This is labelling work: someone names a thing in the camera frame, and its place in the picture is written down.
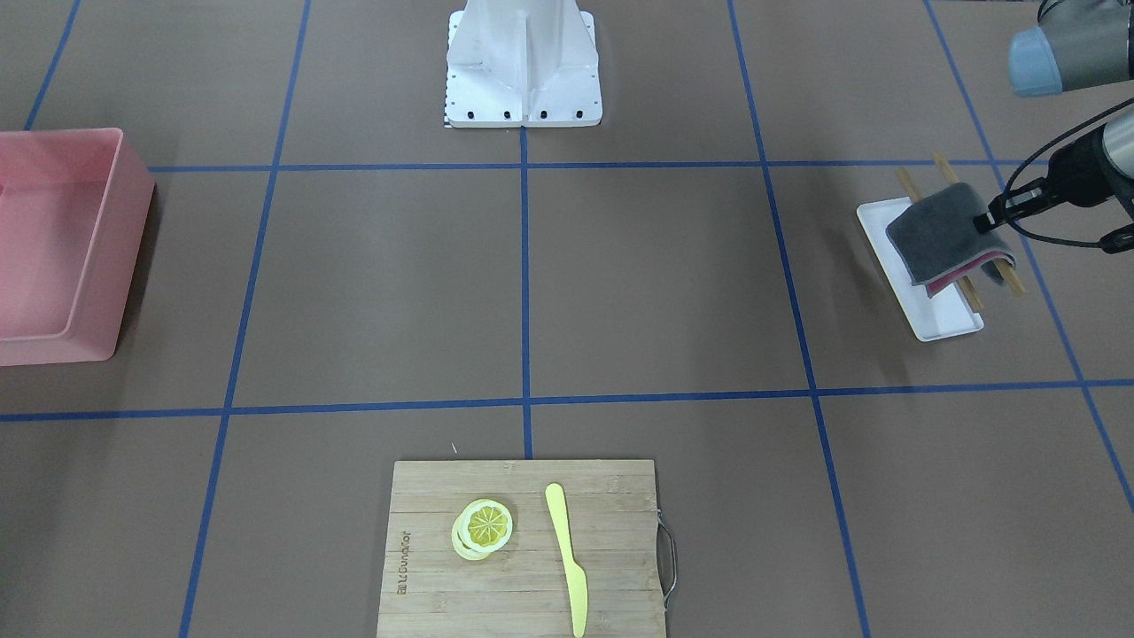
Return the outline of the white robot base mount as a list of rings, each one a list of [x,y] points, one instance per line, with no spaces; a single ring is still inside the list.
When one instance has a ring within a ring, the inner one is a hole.
[[[450,12],[447,35],[446,126],[603,120],[595,20],[575,1],[469,1]]]

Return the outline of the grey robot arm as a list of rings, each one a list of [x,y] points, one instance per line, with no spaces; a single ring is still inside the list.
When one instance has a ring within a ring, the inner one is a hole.
[[[1042,1],[1036,25],[1013,37],[1008,73],[1017,97],[1049,97],[1131,80],[1133,12],[1129,1]],[[990,233],[1021,219],[1070,205],[1095,207],[1114,199],[1131,214],[1133,113],[1131,100],[1074,126],[1032,153],[1002,192],[975,216]]]

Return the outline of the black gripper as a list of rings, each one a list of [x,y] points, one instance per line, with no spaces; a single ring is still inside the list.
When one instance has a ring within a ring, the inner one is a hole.
[[[990,233],[1000,226],[1046,213],[1060,205],[1095,207],[1110,198],[1102,141],[1074,141],[1053,153],[1046,176],[1002,192],[975,216],[975,229]]]

